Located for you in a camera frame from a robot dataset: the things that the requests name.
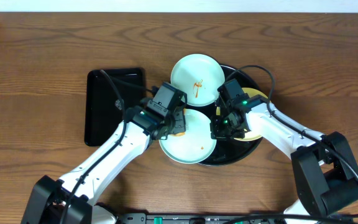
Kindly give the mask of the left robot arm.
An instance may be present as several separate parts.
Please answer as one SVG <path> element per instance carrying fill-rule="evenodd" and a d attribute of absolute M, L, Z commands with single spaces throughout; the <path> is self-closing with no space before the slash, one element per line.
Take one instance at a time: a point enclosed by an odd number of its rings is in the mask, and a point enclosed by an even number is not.
<path fill-rule="evenodd" d="M 34 185 L 23 223 L 116 223 L 97 204 L 106 187 L 154 140 L 185 131 L 184 107 L 149 103 L 126 109 L 109 139 L 78 167 L 53 180 L 45 175 Z"/>

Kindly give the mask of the yellow plate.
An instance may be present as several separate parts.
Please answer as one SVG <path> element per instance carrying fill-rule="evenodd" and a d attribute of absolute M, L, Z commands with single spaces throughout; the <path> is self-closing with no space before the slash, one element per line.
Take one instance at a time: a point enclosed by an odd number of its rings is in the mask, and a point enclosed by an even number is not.
<path fill-rule="evenodd" d="M 248 94 L 248 96 L 251 98 L 253 96 L 256 95 L 261 95 L 265 98 L 267 98 L 267 95 L 265 95 L 264 93 L 262 93 L 260 90 L 257 90 L 255 88 L 249 88 L 249 87 L 242 87 L 242 90 L 244 93 Z M 221 108 L 219 106 L 216 107 L 216 116 L 221 116 L 222 119 L 224 119 L 223 116 L 223 112 L 221 111 Z M 244 136 L 242 138 L 233 138 L 236 141 L 255 141 L 262 138 L 261 135 L 253 132 L 253 131 L 248 131 L 245 129 L 245 133 Z"/>

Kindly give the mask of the light blue plate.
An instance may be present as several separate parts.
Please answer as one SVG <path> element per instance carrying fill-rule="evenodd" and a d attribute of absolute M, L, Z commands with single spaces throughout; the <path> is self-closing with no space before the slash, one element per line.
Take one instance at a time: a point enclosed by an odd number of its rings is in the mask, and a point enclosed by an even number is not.
<path fill-rule="evenodd" d="M 211 120 L 200 111 L 185 110 L 186 131 L 181 135 L 169 135 L 159 140 L 163 152 L 182 164 L 196 164 L 208 158 L 217 140 L 211 138 Z"/>
<path fill-rule="evenodd" d="M 210 56 L 191 54 L 181 58 L 173 67 L 170 83 L 187 94 L 191 106 L 214 103 L 218 88 L 225 82 L 220 64 Z"/>

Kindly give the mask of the round black serving tray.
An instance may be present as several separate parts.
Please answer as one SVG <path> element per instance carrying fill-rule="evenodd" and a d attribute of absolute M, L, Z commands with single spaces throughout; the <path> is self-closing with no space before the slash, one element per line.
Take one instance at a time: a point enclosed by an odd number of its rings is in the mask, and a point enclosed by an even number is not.
<path fill-rule="evenodd" d="M 234 78 L 241 87 L 260 90 L 258 84 L 243 71 L 237 72 Z M 262 137 L 252 141 L 243 141 L 242 139 L 217 140 L 212 154 L 200 164 L 207 166 L 225 166 L 247 157 L 252 153 L 262 141 Z"/>

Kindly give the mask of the black rectangular tray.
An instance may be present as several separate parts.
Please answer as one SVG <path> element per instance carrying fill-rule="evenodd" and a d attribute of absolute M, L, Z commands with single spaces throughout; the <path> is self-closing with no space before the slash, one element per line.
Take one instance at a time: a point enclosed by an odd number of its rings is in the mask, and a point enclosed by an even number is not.
<path fill-rule="evenodd" d="M 125 108 L 134 107 L 145 98 L 146 92 L 140 89 L 145 86 L 142 68 L 106 69 L 105 72 L 116 85 Z M 86 86 L 85 144 L 101 146 L 121 121 L 122 108 L 113 88 L 99 70 L 90 71 Z"/>

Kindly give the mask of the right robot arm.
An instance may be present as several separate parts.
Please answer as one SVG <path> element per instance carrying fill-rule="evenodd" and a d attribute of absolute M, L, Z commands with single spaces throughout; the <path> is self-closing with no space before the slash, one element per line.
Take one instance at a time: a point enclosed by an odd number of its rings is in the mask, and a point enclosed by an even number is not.
<path fill-rule="evenodd" d="M 221 95 L 212 118 L 214 139 L 252 131 L 286 154 L 298 200 L 279 217 L 287 223 L 345 222 L 358 218 L 358 165 L 347 139 L 308 129 L 279 111 L 266 97 Z"/>

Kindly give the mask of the orange green scrub sponge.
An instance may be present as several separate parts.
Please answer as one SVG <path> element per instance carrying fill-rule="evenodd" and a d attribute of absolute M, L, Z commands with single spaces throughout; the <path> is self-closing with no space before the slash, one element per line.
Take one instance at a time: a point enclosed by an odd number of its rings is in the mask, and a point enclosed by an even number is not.
<path fill-rule="evenodd" d="M 174 136 L 174 137 L 179 137 L 179 136 L 184 136 L 185 135 L 185 132 L 181 132 L 181 133 L 176 133 L 176 134 L 170 134 L 171 136 Z"/>

